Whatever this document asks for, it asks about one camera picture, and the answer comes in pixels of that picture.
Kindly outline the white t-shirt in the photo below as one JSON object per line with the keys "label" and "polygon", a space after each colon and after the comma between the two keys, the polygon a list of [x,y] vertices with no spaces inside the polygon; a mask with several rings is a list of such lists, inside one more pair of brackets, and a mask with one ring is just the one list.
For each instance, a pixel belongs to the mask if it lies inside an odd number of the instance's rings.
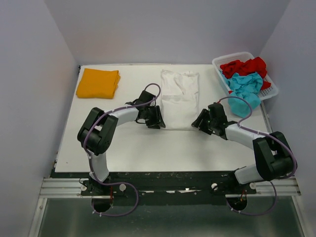
{"label": "white t-shirt", "polygon": [[162,118],[166,130],[190,130],[198,117],[199,73],[161,72]]}

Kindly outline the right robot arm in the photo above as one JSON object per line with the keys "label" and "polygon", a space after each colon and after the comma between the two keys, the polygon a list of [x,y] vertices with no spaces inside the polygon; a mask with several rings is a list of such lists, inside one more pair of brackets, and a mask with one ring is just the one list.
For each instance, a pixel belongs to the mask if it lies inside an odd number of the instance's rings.
{"label": "right robot arm", "polygon": [[243,127],[236,121],[228,121],[220,103],[203,109],[192,127],[237,142],[254,152],[255,163],[235,170],[233,178],[227,181],[228,190],[234,194],[243,190],[245,184],[286,179],[296,171],[297,161],[281,132],[263,133]]}

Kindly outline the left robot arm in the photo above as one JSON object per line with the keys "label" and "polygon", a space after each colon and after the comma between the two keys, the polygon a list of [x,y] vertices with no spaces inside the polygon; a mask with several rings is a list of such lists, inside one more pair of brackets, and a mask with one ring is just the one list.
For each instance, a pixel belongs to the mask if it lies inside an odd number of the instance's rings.
{"label": "left robot arm", "polygon": [[106,194],[113,185],[125,185],[136,189],[127,182],[107,181],[110,172],[106,152],[112,143],[116,128],[120,125],[142,119],[147,128],[165,128],[160,107],[156,104],[157,98],[158,95],[143,90],[137,99],[119,108],[105,112],[95,107],[89,112],[78,132],[77,140],[87,154],[89,179],[93,181],[92,188],[97,194]]}

